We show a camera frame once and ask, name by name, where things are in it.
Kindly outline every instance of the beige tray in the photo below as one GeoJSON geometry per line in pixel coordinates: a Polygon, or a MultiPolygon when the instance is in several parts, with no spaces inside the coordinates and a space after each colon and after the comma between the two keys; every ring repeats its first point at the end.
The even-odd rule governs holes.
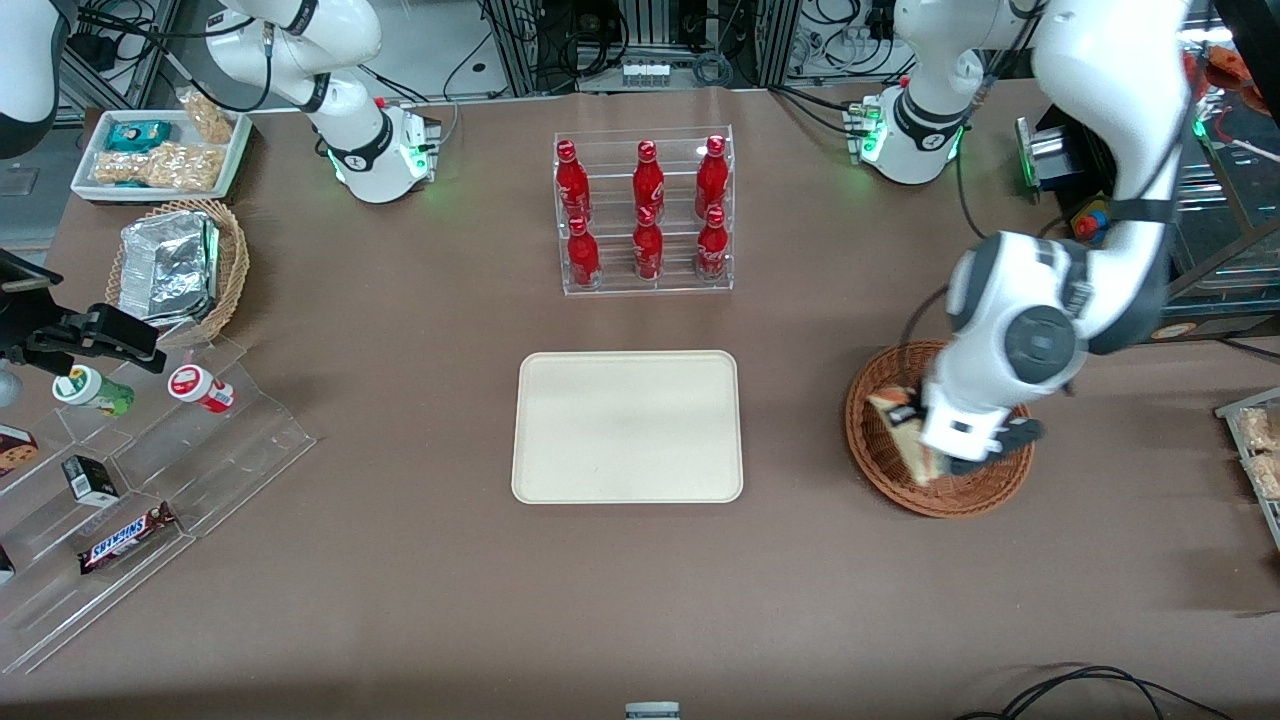
{"type": "Polygon", "coordinates": [[[733,356],[530,355],[511,491],[527,503],[731,502],[742,492],[733,356]]]}

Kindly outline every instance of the snickers bar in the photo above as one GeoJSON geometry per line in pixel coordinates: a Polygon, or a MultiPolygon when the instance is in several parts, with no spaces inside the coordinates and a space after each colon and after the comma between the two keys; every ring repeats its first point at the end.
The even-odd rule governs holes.
{"type": "Polygon", "coordinates": [[[177,519],[169,510],[168,502],[161,502],[157,507],[152,507],[146,515],[120,528],[111,537],[95,544],[88,552],[81,552],[78,555],[81,575],[101,570],[109,561],[124,555],[148,536],[177,519]]]}

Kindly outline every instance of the white tray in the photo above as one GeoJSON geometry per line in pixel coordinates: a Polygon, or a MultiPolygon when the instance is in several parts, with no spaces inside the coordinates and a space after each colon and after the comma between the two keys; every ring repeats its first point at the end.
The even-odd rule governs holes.
{"type": "Polygon", "coordinates": [[[742,492],[733,356],[530,355],[511,491],[531,505],[733,501],[742,492]]]}
{"type": "Polygon", "coordinates": [[[108,110],[97,120],[93,135],[84,143],[84,155],[76,168],[76,177],[72,178],[72,192],[84,200],[104,202],[169,202],[170,200],[216,200],[225,197],[236,179],[236,170],[239,168],[244,146],[248,145],[250,131],[253,122],[246,114],[227,113],[227,117],[236,123],[232,127],[232,140],[227,145],[216,147],[227,149],[227,161],[223,163],[223,172],[218,176],[214,190],[209,192],[191,192],[166,187],[119,187],[115,184],[102,184],[93,179],[93,164],[97,163],[97,154],[106,145],[106,136],[115,123],[131,123],[138,120],[165,120],[173,124],[173,133],[169,140],[183,145],[209,145],[200,137],[196,126],[187,117],[186,110],[108,110]]]}

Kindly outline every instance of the black box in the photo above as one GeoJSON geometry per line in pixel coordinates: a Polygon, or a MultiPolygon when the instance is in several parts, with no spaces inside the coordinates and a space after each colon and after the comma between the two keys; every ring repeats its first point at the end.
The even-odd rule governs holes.
{"type": "Polygon", "coordinates": [[[81,505],[106,507],[120,498],[120,493],[111,484],[106,465],[97,460],[72,455],[63,461],[63,474],[67,475],[76,502],[81,505]]]}

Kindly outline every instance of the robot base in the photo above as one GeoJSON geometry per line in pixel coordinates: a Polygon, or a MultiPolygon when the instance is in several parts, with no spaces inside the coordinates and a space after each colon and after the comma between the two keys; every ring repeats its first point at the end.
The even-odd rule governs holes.
{"type": "Polygon", "coordinates": [[[419,182],[435,179],[440,127],[428,127],[421,115],[399,108],[387,108],[383,113],[392,122],[392,142],[372,167],[355,172],[329,154],[338,179],[365,202],[390,202],[419,182]]]}
{"type": "Polygon", "coordinates": [[[861,105],[854,105],[851,111],[845,113],[845,127],[865,133],[849,138],[850,159],[854,164],[876,168],[893,182],[924,184],[942,174],[947,161],[955,158],[963,133],[957,132],[950,145],[940,135],[943,140],[940,147],[920,150],[915,140],[897,126],[893,115],[893,104],[901,94],[901,87],[886,88],[879,95],[868,95],[861,105]]]}

